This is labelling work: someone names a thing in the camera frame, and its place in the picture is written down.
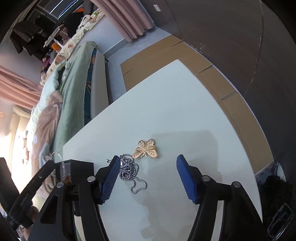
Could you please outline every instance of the metal bolt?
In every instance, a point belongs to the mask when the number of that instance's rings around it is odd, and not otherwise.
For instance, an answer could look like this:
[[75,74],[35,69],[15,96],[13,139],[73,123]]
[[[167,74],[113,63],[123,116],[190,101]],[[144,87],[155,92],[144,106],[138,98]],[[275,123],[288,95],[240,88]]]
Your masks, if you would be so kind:
[[209,182],[211,180],[211,178],[207,175],[202,176],[202,180],[204,180],[205,182]]
[[242,185],[240,184],[240,182],[233,182],[233,186],[235,186],[236,188],[240,188]]
[[57,184],[57,188],[62,188],[64,186],[64,183],[63,182],[59,182],[58,184]]
[[94,176],[90,176],[87,178],[87,181],[90,183],[94,182],[95,180],[96,180],[96,178]]

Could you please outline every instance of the flattened cardboard box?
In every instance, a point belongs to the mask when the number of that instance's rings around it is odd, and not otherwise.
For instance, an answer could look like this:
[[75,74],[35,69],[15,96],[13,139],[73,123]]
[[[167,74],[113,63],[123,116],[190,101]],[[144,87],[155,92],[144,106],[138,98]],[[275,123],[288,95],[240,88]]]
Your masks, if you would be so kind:
[[172,35],[121,64],[126,90],[176,59],[199,79],[219,103],[236,130],[254,173],[273,161],[265,136],[241,96],[206,58]]

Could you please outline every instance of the orange object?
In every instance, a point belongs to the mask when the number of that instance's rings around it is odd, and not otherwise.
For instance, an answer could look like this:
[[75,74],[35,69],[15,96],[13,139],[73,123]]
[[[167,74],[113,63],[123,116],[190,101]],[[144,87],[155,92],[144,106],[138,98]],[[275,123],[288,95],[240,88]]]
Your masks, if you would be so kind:
[[76,12],[83,12],[83,7],[79,8]]
[[54,51],[57,51],[61,48],[57,43],[53,43],[51,47]]

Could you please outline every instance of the pink curtain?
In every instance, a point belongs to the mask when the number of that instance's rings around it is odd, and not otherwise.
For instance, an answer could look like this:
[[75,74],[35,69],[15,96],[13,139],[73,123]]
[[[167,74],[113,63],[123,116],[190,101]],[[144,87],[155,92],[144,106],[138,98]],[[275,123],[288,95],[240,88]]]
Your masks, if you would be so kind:
[[32,109],[40,99],[42,87],[0,66],[0,97]]
[[129,42],[153,27],[136,0],[90,0]]

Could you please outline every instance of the gold butterfly hair clip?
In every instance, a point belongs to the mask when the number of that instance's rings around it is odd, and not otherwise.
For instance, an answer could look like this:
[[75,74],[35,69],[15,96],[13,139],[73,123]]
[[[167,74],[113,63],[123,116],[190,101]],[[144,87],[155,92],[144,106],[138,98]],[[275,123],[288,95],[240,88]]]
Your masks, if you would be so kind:
[[155,158],[157,157],[157,152],[155,148],[155,141],[153,139],[149,139],[148,141],[139,141],[138,147],[133,154],[133,158],[136,159],[138,157],[147,157],[146,154]]

